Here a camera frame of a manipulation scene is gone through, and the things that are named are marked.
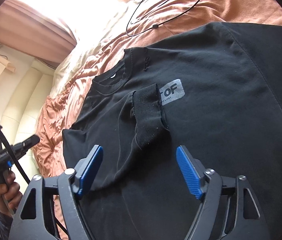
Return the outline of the person's left hand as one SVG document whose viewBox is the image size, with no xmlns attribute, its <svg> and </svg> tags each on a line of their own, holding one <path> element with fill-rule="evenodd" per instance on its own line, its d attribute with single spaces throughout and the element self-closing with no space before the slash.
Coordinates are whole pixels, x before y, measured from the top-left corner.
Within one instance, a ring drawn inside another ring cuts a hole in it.
<svg viewBox="0 0 282 240">
<path fill-rule="evenodd" d="M 10 210 L 16 210 L 23 197 L 15 178 L 14 172 L 9 171 L 6 184 L 0 184 L 0 213 L 8 217 L 12 217 Z"/>
</svg>

